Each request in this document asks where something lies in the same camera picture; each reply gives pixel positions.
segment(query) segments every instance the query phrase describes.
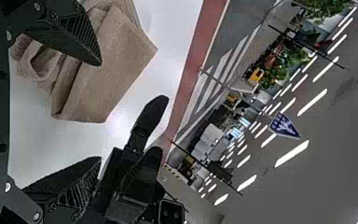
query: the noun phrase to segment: red floor stripe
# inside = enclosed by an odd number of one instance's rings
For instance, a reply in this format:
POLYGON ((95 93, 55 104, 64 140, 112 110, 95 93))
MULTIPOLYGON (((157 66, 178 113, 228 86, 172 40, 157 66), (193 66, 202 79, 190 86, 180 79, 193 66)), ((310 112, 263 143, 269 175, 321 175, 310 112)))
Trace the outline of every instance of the red floor stripe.
POLYGON ((205 60, 226 2, 227 0, 204 0, 202 4, 170 121, 164 134, 156 142, 157 145, 164 148, 164 159, 171 147, 170 140, 175 137, 179 130, 191 94, 197 83, 199 68, 202 67, 205 60))

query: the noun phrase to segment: green plants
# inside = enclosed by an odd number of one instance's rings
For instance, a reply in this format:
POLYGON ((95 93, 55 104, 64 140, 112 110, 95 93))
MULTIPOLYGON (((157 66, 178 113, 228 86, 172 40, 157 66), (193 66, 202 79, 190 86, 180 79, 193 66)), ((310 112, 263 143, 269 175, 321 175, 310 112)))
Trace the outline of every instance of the green plants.
POLYGON ((305 63, 309 61, 308 53, 303 49, 293 49, 287 51, 287 64, 293 66, 299 63, 305 63))
POLYGON ((286 67, 279 65, 271 70, 267 71, 266 74, 260 80, 260 87, 263 90, 275 85, 275 80, 284 80, 287 77, 286 67))
POLYGON ((341 13, 344 9, 353 7, 352 0, 296 0, 307 9, 307 19, 315 19, 315 24, 324 23, 324 19, 341 13))

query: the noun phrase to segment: screw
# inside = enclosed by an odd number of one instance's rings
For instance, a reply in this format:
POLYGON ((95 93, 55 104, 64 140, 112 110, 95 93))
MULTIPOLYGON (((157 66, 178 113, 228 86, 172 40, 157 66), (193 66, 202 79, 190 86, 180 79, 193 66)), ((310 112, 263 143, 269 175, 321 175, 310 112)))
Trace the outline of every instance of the screw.
POLYGON ((7 186, 5 187, 5 193, 8 193, 10 191, 11 185, 10 183, 7 183, 7 186))
POLYGON ((9 31, 7 31, 7 41, 10 41, 11 38, 12 38, 11 33, 9 31))
POLYGON ((36 212, 36 213, 34 214, 34 221, 39 220, 39 218, 40 218, 40 213, 36 212))
POLYGON ((34 9, 36 9, 36 11, 40 11, 40 4, 39 3, 34 3, 34 9))
POLYGON ((50 17, 53 21, 56 21, 58 19, 57 13, 55 13, 54 11, 50 12, 50 17))
POLYGON ((0 71, 0 78, 1 79, 7 79, 7 73, 4 71, 0 71))
POLYGON ((74 1, 74 9, 76 11, 78 11, 80 9, 80 6, 79 6, 79 4, 78 4, 78 2, 76 0, 74 1))
POLYGON ((0 153, 5 153, 7 152, 7 145, 5 143, 2 143, 0 145, 0 153))

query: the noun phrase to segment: blue sign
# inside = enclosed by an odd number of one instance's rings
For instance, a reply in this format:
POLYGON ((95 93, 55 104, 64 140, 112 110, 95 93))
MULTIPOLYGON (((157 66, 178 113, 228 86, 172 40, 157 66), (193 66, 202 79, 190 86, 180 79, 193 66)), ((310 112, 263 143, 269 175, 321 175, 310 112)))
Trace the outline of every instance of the blue sign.
POLYGON ((270 123, 268 128, 273 133, 282 137, 293 138, 296 140, 301 138, 301 135, 293 122, 282 113, 278 113, 276 115, 275 119, 270 123))

